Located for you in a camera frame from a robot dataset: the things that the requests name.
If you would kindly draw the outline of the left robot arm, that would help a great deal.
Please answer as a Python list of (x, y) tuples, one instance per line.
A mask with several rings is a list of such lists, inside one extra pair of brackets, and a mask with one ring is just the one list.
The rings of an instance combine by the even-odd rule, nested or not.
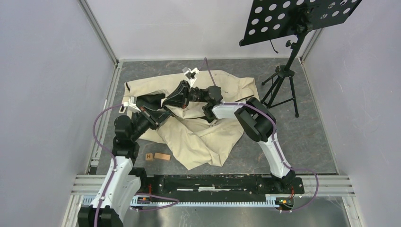
[(114, 120), (113, 148), (109, 170), (95, 198), (88, 207), (80, 208), (80, 227), (122, 227), (134, 195), (148, 188), (144, 168), (134, 168), (139, 152), (139, 139), (146, 131), (156, 130), (173, 114), (145, 106), (129, 117)]

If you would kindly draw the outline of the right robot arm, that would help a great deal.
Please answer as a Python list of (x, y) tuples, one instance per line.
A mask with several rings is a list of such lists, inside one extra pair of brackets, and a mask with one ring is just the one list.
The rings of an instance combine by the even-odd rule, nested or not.
[(238, 120), (246, 135), (263, 150), (270, 166), (274, 189), (285, 193), (292, 187), (296, 173), (280, 147), (277, 121), (258, 99), (252, 97), (245, 102), (224, 102), (220, 87), (191, 87), (188, 81), (182, 80), (161, 104), (184, 109), (190, 102), (205, 103), (202, 109), (208, 119)]

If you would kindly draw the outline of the wooden rectangular block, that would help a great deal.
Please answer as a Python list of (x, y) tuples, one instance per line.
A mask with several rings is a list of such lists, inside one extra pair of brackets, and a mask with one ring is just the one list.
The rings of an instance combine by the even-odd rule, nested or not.
[(169, 161), (171, 159), (171, 156), (168, 154), (155, 153), (154, 158)]

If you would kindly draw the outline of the wooden letter cube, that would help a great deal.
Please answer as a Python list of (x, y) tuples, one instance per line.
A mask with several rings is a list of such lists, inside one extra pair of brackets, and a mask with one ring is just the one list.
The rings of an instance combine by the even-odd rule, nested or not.
[(154, 155), (152, 153), (147, 153), (145, 155), (145, 160), (146, 161), (153, 161), (154, 160)]

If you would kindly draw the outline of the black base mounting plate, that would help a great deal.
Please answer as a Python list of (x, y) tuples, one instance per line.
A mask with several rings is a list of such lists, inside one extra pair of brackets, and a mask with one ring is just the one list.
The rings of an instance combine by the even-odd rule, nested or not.
[(149, 175), (140, 194), (178, 199), (180, 202), (262, 202), (266, 195), (289, 197), (305, 192), (300, 177), (283, 183), (269, 175)]

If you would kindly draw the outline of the black perforated music stand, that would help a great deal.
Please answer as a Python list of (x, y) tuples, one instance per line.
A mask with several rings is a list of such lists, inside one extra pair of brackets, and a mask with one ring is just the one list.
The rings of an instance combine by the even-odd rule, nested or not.
[(289, 79), (295, 117), (299, 117), (294, 88), (294, 71), (291, 65), (296, 59), (306, 36), (314, 30), (343, 24), (360, 4), (358, 0), (254, 0), (248, 17), (244, 38), (240, 46), (294, 35), (296, 42), (288, 40), (286, 47), (291, 54), (285, 65), (275, 69), (275, 73), (262, 82), (273, 83), (261, 102), (267, 108), (276, 106), (274, 100), (286, 78)]

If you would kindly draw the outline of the aluminium frame rail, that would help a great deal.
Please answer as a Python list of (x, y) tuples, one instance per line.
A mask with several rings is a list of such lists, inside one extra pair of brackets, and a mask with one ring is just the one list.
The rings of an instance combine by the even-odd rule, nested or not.
[(97, 35), (99, 41), (101, 42), (103, 48), (105, 49), (107, 55), (114, 65), (118, 65), (119, 60), (114, 53), (110, 43), (108, 42), (98, 20), (96, 19), (89, 3), (87, 0), (78, 0), (80, 7), (82, 8), (85, 16), (87, 17), (89, 23), (91, 24), (95, 34)]

